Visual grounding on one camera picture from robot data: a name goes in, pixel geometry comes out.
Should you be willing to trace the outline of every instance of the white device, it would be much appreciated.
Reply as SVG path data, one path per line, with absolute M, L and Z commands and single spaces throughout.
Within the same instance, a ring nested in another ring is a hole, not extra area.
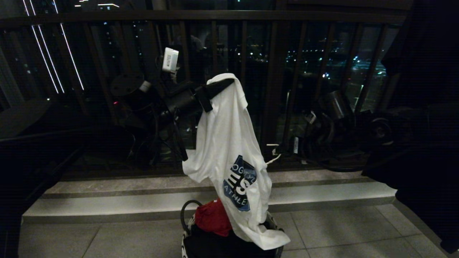
M 172 48 L 164 50 L 164 60 L 162 61 L 162 70 L 168 73 L 175 73 L 177 70 L 177 60 L 179 59 L 179 52 Z

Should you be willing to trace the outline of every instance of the red cloth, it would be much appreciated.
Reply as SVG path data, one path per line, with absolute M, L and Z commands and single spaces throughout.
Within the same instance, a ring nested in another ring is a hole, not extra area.
M 233 229 L 220 198 L 199 206 L 195 213 L 195 223 L 203 231 L 219 236 L 228 236 Z

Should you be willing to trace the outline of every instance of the tile floor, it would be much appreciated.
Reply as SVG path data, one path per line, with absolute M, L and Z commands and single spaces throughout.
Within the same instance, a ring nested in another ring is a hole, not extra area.
M 393 205 L 274 213 L 291 239 L 283 258 L 445 258 Z M 178 219 L 24 224 L 20 258 L 178 258 Z

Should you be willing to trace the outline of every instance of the bag handle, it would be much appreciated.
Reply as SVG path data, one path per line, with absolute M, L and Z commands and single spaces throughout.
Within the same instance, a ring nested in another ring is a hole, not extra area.
M 182 223 L 183 230 L 185 230 L 185 231 L 188 233 L 188 235 L 190 235 L 191 232 L 190 232 L 190 230 L 188 229 L 188 226 L 187 226 L 186 223 L 185 223 L 185 208 L 186 208 L 186 207 L 188 206 L 188 204 L 190 204 L 190 203 L 196 203 L 196 204 L 199 205 L 199 206 L 202 205 L 202 203 L 200 203 L 200 202 L 198 202 L 198 201 L 196 201 L 196 200 L 189 200 L 189 201 L 185 202 L 185 204 L 184 204 L 183 207 L 182 207 L 182 210 L 180 211 L 180 221 L 181 221 L 181 223 Z

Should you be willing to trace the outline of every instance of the white t-shirt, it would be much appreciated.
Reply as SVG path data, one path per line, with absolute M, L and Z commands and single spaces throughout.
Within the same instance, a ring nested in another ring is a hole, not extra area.
M 209 178 L 222 200 L 235 234 L 263 250 L 290 242 L 282 231 L 259 225 L 266 220 L 271 179 L 258 146 L 239 80 L 223 73 L 207 84 L 232 78 L 233 84 L 212 99 L 213 110 L 199 120 L 196 150 L 186 150 L 183 171 L 201 182 Z

